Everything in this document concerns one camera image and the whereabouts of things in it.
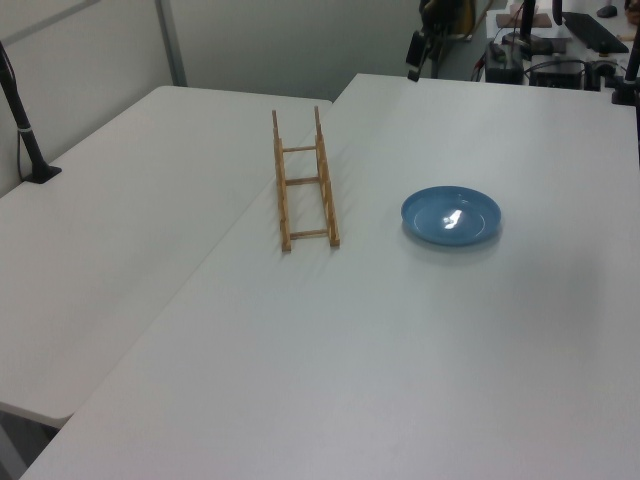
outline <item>floor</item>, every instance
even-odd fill
[[[478,0],[477,3],[477,11],[480,14],[489,0]],[[506,0],[495,0],[491,8],[501,9],[505,5]],[[469,80],[473,65],[484,53],[487,42],[485,32],[482,22],[471,41],[453,44],[440,66],[439,78]],[[425,67],[422,77],[429,76],[429,68]],[[0,412],[0,480],[20,478],[53,439],[55,433],[55,429]]]

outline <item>desk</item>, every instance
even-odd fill
[[[282,254],[272,183],[24,480],[639,478],[635,110],[358,75],[323,131],[341,247]],[[501,235],[409,236],[440,184]]]
[[[330,102],[162,87],[0,200],[0,409],[61,426]]]

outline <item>plate rim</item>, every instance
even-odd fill
[[[412,200],[415,200],[416,197],[422,197],[424,196],[425,192],[432,192],[435,190],[452,190],[452,191],[461,191],[461,192],[471,192],[474,195],[479,195],[481,198],[484,198],[485,200],[488,200],[488,203],[490,206],[495,208],[495,212],[497,213],[497,221],[495,224],[495,227],[490,229],[490,231],[488,231],[486,234],[481,234],[478,235],[476,237],[470,238],[468,240],[464,240],[462,242],[447,242],[447,241],[442,241],[441,239],[434,239],[433,237],[430,236],[425,236],[420,230],[416,229],[414,225],[412,225],[408,220],[407,220],[407,216],[405,215],[405,210],[408,208],[410,202]],[[493,198],[491,198],[489,195],[487,195],[486,193],[483,193],[479,190],[475,190],[473,188],[469,188],[469,187],[461,187],[458,185],[435,185],[433,187],[427,187],[427,188],[423,188],[422,190],[418,190],[414,193],[412,193],[411,195],[409,195],[404,202],[402,202],[402,206],[400,207],[400,215],[402,216],[402,223],[405,225],[405,227],[407,227],[409,229],[409,231],[416,237],[420,238],[421,240],[424,240],[426,242],[429,243],[433,243],[435,245],[444,245],[444,246],[452,246],[452,247],[457,247],[457,246],[466,246],[466,245],[473,245],[476,243],[481,243],[491,237],[493,237],[499,230],[500,228],[500,224],[502,222],[502,210],[500,209],[500,206],[498,205],[498,202],[496,202]]]

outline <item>keyboard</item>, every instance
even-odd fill
[[[608,53],[629,52],[629,49],[620,40],[600,25],[591,15],[564,12],[562,16],[564,17],[564,24],[569,31],[582,40],[583,43],[586,43],[591,50],[600,52],[602,47],[606,45]]]

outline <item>cable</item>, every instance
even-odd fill
[[[16,73],[13,71],[13,65],[11,65],[11,60],[9,60],[9,57],[7,56],[7,52],[2,51],[2,58],[4,58],[4,61],[7,63],[7,66],[9,67],[9,71],[11,72],[11,80],[13,80],[13,83],[16,83]]]
[[[548,62],[538,63],[537,65],[529,67],[523,73],[526,75],[527,73],[532,72],[534,70],[537,70],[539,68],[549,67],[551,65],[560,65],[562,63],[581,63],[582,65],[585,65],[585,66],[587,65],[587,62],[584,62],[584,61],[578,60],[578,59],[575,59],[575,60],[572,60],[572,59],[550,60]]]
[[[20,181],[24,182],[24,178],[22,177],[22,168],[20,167],[20,130],[18,130],[18,176],[20,177]]]

